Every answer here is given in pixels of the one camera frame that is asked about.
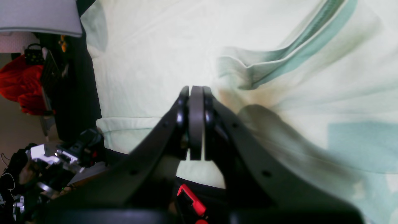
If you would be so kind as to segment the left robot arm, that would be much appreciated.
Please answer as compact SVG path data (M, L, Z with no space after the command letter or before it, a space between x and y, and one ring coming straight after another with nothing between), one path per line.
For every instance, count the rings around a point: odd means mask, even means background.
M73 189L92 167L103 167L103 142L98 130L87 129L71 142L19 149L1 174L1 223L33 221L40 208Z

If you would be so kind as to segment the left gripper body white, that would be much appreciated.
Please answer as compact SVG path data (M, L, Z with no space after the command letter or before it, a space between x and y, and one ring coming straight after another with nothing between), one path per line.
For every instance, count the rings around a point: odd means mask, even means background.
M96 129L87 129L71 142L33 146L28 150L28 158L40 167L40 183L65 187L106 170L103 146L102 134Z

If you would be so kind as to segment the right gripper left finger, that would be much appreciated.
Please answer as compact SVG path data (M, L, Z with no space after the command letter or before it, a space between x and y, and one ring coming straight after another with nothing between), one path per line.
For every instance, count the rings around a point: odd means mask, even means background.
M122 161L79 189L50 202L38 224L173 224L168 211L178 165L187 155L189 88Z

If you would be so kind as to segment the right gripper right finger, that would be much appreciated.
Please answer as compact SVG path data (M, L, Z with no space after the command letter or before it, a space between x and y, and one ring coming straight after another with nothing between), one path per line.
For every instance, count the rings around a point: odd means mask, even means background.
M207 86L190 93L190 159L223 175L231 224L362 224L353 205L328 194L270 155Z

